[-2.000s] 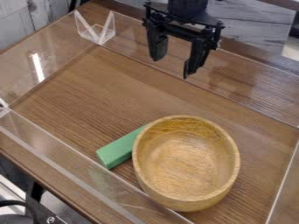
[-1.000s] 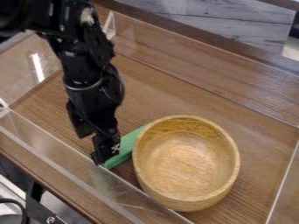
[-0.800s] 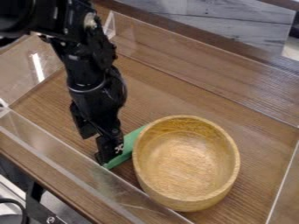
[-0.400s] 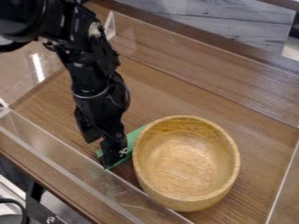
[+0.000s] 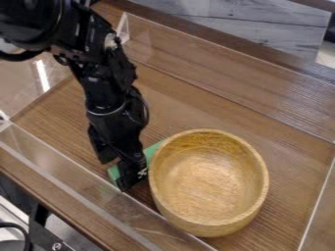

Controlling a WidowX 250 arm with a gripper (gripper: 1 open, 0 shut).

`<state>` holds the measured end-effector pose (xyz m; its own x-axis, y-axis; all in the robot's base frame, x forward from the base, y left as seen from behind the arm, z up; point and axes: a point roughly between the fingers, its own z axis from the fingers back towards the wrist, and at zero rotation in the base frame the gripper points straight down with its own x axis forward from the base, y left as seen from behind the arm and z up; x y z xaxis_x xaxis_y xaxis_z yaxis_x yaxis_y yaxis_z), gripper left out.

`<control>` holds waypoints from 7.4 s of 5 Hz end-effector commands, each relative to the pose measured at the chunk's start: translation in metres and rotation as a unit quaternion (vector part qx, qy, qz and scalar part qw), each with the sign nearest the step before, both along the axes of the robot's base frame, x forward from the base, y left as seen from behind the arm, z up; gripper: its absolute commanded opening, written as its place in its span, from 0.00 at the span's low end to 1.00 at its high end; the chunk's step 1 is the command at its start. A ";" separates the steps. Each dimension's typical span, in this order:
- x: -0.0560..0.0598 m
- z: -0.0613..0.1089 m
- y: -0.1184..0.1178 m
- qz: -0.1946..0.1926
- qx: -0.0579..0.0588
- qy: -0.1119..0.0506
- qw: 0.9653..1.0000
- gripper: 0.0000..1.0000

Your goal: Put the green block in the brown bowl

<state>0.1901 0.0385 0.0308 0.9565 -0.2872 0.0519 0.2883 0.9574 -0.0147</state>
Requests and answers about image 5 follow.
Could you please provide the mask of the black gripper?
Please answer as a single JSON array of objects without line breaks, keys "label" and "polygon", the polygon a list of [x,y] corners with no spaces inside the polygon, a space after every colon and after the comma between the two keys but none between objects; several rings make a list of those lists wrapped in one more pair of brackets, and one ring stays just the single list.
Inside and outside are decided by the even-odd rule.
[{"label": "black gripper", "polygon": [[149,109],[139,89],[125,92],[113,110],[87,110],[89,139],[103,164],[119,158],[116,186],[127,191],[147,176],[147,158],[140,133],[149,121]]}]

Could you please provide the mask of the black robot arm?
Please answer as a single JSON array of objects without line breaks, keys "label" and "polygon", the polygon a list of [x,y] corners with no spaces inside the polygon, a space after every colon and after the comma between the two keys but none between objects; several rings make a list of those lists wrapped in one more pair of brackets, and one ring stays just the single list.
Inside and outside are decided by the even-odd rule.
[{"label": "black robot arm", "polygon": [[85,94],[96,155],[104,164],[117,162],[113,182],[129,189],[147,175],[140,133],[149,109],[111,23],[81,0],[0,0],[0,39],[21,50],[0,50],[0,60],[21,62],[47,52],[69,68]]}]

